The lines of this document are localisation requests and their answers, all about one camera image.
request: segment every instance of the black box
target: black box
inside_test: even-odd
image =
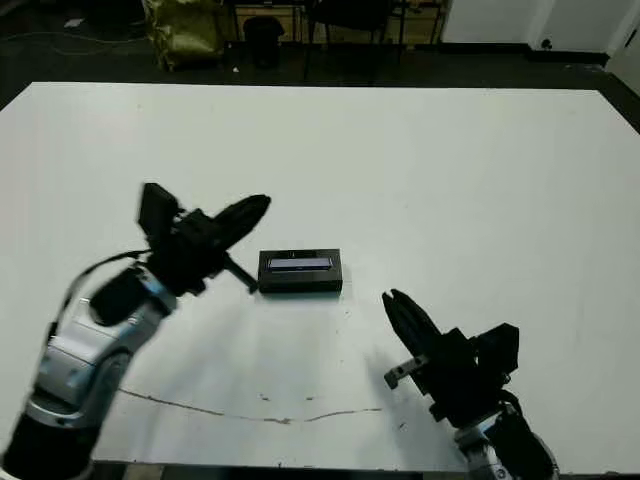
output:
[[[263,250],[258,288],[262,293],[340,292],[340,250]]]

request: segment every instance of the black cable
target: black cable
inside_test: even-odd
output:
[[[60,37],[67,37],[67,38],[73,38],[76,40],[85,40],[87,42],[102,43],[105,45],[119,45],[123,43],[139,42],[140,40],[145,40],[147,38],[147,37],[137,37],[137,38],[126,38],[121,40],[103,40],[102,38],[87,37],[85,35],[76,35],[74,33],[67,33],[67,32],[26,32],[26,33],[18,33],[16,35],[9,35],[6,37],[0,37],[0,42],[8,42],[9,40],[15,40],[17,38],[37,37],[42,35],[54,35],[54,36],[60,36]]]
[[[122,252],[117,255],[113,255],[111,257],[105,258],[104,260],[99,261],[98,263],[94,263],[90,267],[85,268],[76,278],[73,279],[69,288],[67,288],[67,292],[65,293],[64,300],[62,301],[62,305],[60,305],[60,310],[58,310],[58,314],[56,315],[55,320],[51,323],[49,327],[49,335],[47,339],[50,339],[58,332],[58,326],[60,325],[60,321],[64,315],[64,312],[67,310],[67,307],[75,297],[80,287],[87,280],[87,277],[91,275],[97,268],[106,265],[107,263],[116,262],[118,260],[123,260],[125,258],[135,258],[137,259],[141,255],[145,253],[149,253],[150,250],[130,250],[128,252]]]

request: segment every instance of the tabletop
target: tabletop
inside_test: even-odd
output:
[[[181,299],[95,458],[464,470],[430,399],[383,380],[409,358],[398,288],[443,331],[520,328],[510,389],[564,472],[638,472],[639,153],[595,91],[32,84],[0,112],[0,443],[68,282],[144,246],[157,181],[211,214],[269,194],[234,258],[340,248],[345,283],[271,298],[222,274]]]

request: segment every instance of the black floor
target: black floor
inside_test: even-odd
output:
[[[217,65],[170,73],[157,67],[151,45],[144,38],[117,45],[44,34],[6,39],[34,31],[102,39],[144,37],[142,25],[131,25],[135,23],[132,20],[139,20],[135,13],[120,23],[89,21],[77,29],[64,29],[64,22],[74,16],[84,13],[28,6],[0,18],[0,108],[33,81],[595,89],[640,132],[640,98],[600,66],[530,61],[519,53],[443,53],[431,48],[405,51],[398,61],[391,48],[317,49],[305,83],[305,50],[300,45],[282,47],[280,66],[273,70],[254,68],[248,53],[236,45]],[[375,76],[372,64],[377,66]]]

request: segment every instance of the yellow bag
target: yellow bag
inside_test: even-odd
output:
[[[224,39],[219,0],[145,0],[149,39],[161,67],[218,60]]]

